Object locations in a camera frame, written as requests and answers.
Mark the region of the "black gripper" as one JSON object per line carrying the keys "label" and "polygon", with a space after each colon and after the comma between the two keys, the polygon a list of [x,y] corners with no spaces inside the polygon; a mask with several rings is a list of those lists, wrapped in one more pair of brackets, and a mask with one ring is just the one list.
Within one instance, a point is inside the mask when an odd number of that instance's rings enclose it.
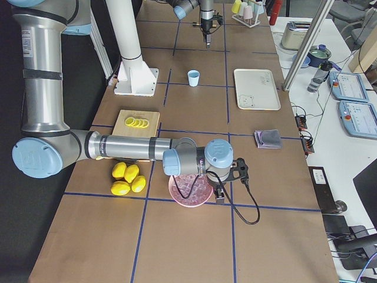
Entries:
{"label": "black gripper", "polygon": [[204,35],[204,43],[206,44],[206,48],[210,48],[211,44],[211,29],[213,26],[213,21],[212,19],[200,19],[200,26],[201,26],[201,31],[202,34]]}
{"label": "black gripper", "polygon": [[220,177],[220,180],[218,180],[217,177],[213,174],[207,174],[208,182],[209,184],[213,187],[214,195],[216,198],[216,203],[217,204],[224,204],[224,189],[222,188],[225,187],[225,184],[227,182],[231,181],[230,176],[227,178],[225,177]]}

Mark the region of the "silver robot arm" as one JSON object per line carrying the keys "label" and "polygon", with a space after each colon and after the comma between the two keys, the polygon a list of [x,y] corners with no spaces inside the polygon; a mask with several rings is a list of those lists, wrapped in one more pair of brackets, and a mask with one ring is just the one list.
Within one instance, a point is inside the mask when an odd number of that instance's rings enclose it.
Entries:
{"label": "silver robot arm", "polygon": [[192,139],[122,137],[73,130],[64,121],[61,36],[92,31],[90,1],[12,1],[21,26],[27,119],[24,137],[12,149],[16,167],[34,178],[46,178],[84,159],[115,157],[163,163],[169,176],[205,176],[216,200],[226,196],[224,183],[234,179],[236,162],[222,139],[198,147]]}
{"label": "silver robot arm", "polygon": [[185,18],[197,6],[200,8],[200,29],[203,34],[203,41],[206,44],[206,48],[209,48],[211,44],[211,29],[214,20],[214,1],[167,0],[167,3],[173,8],[174,13],[179,20]]}

